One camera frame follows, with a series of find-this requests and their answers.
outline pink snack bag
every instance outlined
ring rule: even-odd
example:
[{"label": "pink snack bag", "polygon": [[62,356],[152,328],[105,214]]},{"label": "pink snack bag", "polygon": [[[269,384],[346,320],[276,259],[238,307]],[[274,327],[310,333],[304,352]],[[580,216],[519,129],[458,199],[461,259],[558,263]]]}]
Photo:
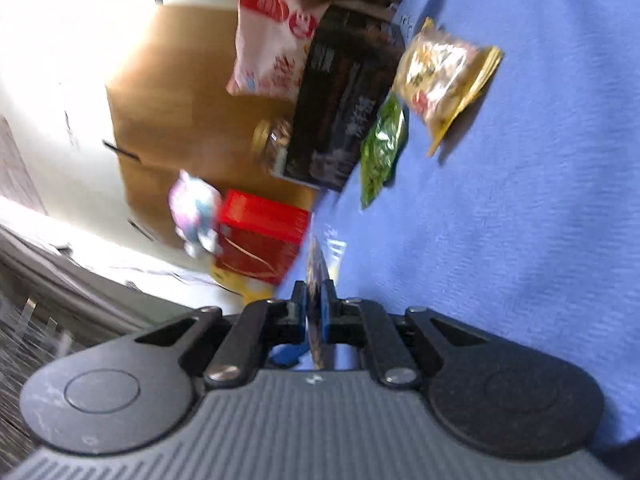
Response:
[{"label": "pink snack bag", "polygon": [[255,94],[296,102],[306,57],[328,4],[306,0],[239,0],[231,95]]}]

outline green snack package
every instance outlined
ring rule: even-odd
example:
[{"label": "green snack package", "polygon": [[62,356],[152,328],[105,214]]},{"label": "green snack package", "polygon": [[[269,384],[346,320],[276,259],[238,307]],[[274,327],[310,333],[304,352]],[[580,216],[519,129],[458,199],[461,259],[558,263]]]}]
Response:
[{"label": "green snack package", "polygon": [[378,109],[376,122],[360,149],[360,204],[363,209],[369,207],[385,183],[393,179],[396,158],[406,136],[402,101],[390,93]]}]

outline red box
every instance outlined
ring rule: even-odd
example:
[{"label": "red box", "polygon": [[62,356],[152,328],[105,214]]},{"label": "red box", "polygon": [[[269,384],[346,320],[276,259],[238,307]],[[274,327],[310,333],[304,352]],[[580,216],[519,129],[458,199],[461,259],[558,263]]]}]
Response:
[{"label": "red box", "polygon": [[298,256],[309,212],[230,190],[218,215],[216,266],[277,285]]}]

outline wooden floor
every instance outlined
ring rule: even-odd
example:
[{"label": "wooden floor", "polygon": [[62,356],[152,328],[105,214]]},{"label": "wooden floor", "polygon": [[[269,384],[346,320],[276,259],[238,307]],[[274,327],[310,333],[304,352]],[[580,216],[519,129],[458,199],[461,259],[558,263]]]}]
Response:
[{"label": "wooden floor", "polygon": [[46,214],[40,196],[15,145],[11,128],[0,115],[0,196]]}]

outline blue object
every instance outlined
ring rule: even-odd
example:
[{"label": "blue object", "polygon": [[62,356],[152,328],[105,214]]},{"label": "blue object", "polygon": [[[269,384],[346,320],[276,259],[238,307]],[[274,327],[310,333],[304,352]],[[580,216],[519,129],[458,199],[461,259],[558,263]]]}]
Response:
[{"label": "blue object", "polygon": [[315,225],[348,244],[338,294],[577,364],[606,396],[597,446],[622,444],[640,434],[640,0],[404,0],[397,19],[410,36],[427,14],[505,57],[466,134],[426,158],[411,116],[369,209],[359,168],[320,201]]}]

